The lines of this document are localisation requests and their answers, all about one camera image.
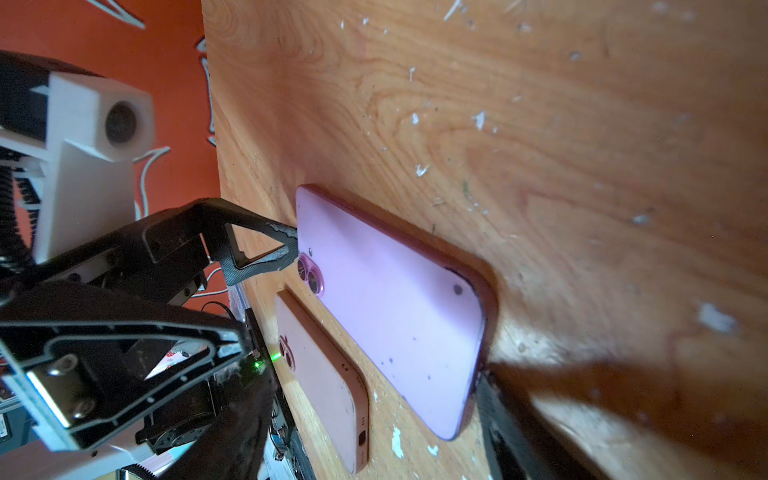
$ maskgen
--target pink phone case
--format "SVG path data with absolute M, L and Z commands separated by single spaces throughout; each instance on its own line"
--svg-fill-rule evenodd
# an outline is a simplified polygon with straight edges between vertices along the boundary
M 424 423 L 456 437 L 486 312 L 455 261 L 315 187 L 299 187 L 296 215 L 313 291 Z
M 283 290 L 275 296 L 280 352 L 349 473 L 368 463 L 368 392 L 362 376 L 308 312 Z

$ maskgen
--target wooden surface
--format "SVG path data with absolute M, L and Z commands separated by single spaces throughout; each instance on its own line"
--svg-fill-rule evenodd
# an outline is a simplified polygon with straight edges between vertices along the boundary
M 606 476 L 768 475 L 765 5 L 451 6 L 204 0 L 222 195 L 295 224 L 321 184 L 482 259 L 487 363 Z M 437 440 L 294 269 L 247 283 L 269 341 L 284 284 L 366 374 L 358 478 L 488 477 L 476 411 Z M 345 478 L 278 373 L 319 478 Z

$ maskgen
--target screw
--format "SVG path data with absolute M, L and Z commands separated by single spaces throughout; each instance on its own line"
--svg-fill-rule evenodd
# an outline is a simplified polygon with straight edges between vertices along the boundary
M 92 399 L 91 397 L 79 399 L 78 402 L 74 404 L 74 409 L 72 410 L 72 418 L 75 420 L 82 420 L 87 417 L 89 413 L 93 412 L 95 408 L 96 400 Z
M 71 372 L 76 366 L 78 366 L 78 356 L 74 353 L 68 353 L 53 362 L 53 365 L 48 368 L 48 374 L 50 376 L 63 376 Z

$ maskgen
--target orange background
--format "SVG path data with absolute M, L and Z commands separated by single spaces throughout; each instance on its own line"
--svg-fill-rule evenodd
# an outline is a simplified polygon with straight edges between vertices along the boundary
M 103 5 L 113 9 L 106 0 Z M 85 0 L 21 0 L 0 6 L 0 49 L 57 58 L 152 95 L 155 147 L 170 147 L 147 172 L 149 212 L 220 195 L 216 148 L 208 142 L 210 107 L 196 49 L 203 38 L 199 2 L 120 0 L 145 29 L 129 25 Z M 136 163 L 136 181 L 144 162 Z M 209 290 L 226 288 L 221 273 Z M 192 299 L 199 309 L 208 300 Z M 220 309 L 209 307 L 212 313 Z

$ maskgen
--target smartphone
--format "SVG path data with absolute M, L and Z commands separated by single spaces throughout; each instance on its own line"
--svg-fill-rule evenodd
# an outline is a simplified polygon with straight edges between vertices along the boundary
M 296 216 L 299 275 L 422 421 L 441 439 L 456 437 L 491 287 L 317 187 L 299 187 Z
M 368 463 L 368 391 L 362 375 L 293 294 L 275 296 L 282 360 L 293 372 L 349 473 Z

